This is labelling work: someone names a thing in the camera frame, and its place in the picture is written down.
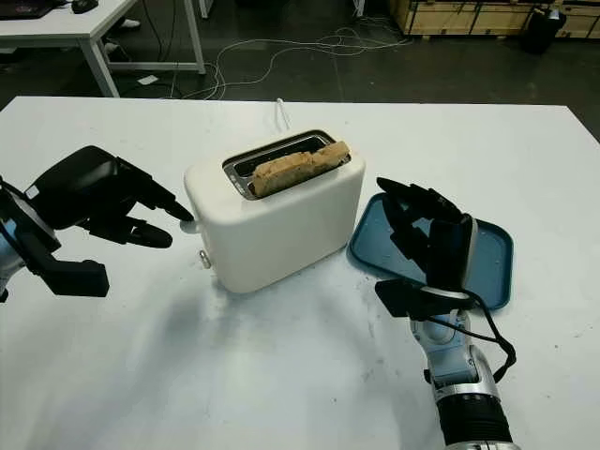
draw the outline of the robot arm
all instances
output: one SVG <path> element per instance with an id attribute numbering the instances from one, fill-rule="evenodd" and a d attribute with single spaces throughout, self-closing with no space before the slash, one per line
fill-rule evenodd
<path id="1" fill-rule="evenodd" d="M 410 317 L 422 346 L 447 450 L 518 450 L 513 444 L 496 387 L 516 362 L 513 346 L 496 328 L 485 303 L 465 291 L 477 235 L 477 222 L 433 189 L 378 180 L 392 241 L 426 275 L 426 284 L 407 278 L 380 281 L 375 291 L 394 317 Z M 432 219 L 429 236 L 413 223 Z M 467 311 L 480 307 L 494 337 L 470 331 Z M 494 375 L 471 337 L 498 343 L 506 363 Z"/>
<path id="2" fill-rule="evenodd" d="M 137 202 L 164 209 L 180 220 L 193 220 L 152 176 L 95 146 L 55 164 L 24 194 L 0 178 L 0 301 L 8 297 L 10 277 L 25 266 L 53 293 L 106 295 L 109 283 L 103 264 L 53 257 L 61 247 L 54 230 L 79 226 L 119 244 L 169 247 L 172 238 L 167 232 L 128 217 Z"/>

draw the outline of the floor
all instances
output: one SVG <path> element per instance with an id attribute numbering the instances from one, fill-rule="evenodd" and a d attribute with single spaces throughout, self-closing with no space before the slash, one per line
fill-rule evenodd
<path id="1" fill-rule="evenodd" d="M 191 61 L 192 50 L 181 0 L 145 0 L 160 35 L 163 53 L 171 42 L 169 60 Z M 384 0 L 368 2 L 367 14 L 380 18 Z M 523 52 L 515 39 L 433 38 L 402 43 L 386 20 L 357 21 L 351 0 L 258 0 L 259 7 L 240 7 L 234 0 L 215 0 L 210 19 L 201 21 L 207 61 L 234 42 L 273 38 L 314 42 L 338 33 L 356 33 L 363 39 L 396 43 L 357 55 L 354 48 L 338 54 L 295 50 L 272 56 L 291 46 L 253 41 L 223 52 L 219 66 L 230 85 L 212 98 L 350 102 L 533 103 L 567 105 L 600 140 L 600 45 L 592 41 L 561 40 L 541 56 Z M 175 27 L 170 39 L 175 6 Z M 113 35 L 135 60 L 153 60 L 158 42 L 144 15 L 142 2 L 127 15 L 139 19 L 142 29 Z M 381 46 L 358 37 L 342 43 Z M 140 86 L 143 74 L 118 74 L 123 97 L 163 98 L 213 94 L 214 70 L 199 77 L 188 72 L 157 74 L 159 81 Z M 23 49 L 0 60 L 0 108 L 17 95 L 99 96 L 92 74 L 78 50 Z"/>

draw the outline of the toaster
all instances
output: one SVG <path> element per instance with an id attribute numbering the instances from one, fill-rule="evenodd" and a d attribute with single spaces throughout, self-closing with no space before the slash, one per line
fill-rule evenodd
<path id="1" fill-rule="evenodd" d="M 365 173 L 365 161 L 352 149 L 336 168 L 266 197 L 258 198 L 252 186 L 258 165 L 335 141 L 315 129 L 187 169 L 197 229 L 227 290 L 256 291 L 348 242 Z"/>

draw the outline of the wooden pallet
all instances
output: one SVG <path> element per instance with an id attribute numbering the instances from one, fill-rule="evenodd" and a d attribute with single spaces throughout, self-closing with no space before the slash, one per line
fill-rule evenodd
<path id="1" fill-rule="evenodd" d="M 513 36 L 522 32 L 535 4 L 389 0 L 392 15 L 408 36 Z M 553 5 L 566 14 L 560 38 L 600 38 L 600 0 Z"/>

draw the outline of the plastic tray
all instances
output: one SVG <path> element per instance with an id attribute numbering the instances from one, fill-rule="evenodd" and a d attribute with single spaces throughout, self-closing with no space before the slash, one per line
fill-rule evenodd
<path id="1" fill-rule="evenodd" d="M 414 261 L 407 260 L 390 239 L 392 229 L 377 194 L 368 202 L 350 241 L 349 254 L 358 265 L 379 276 L 401 276 L 425 282 L 425 274 Z M 429 233 L 430 220 L 415 222 Z M 493 223 L 477 219 L 478 234 L 467 289 L 477 293 L 490 309 L 499 309 L 510 299 L 513 240 Z"/>

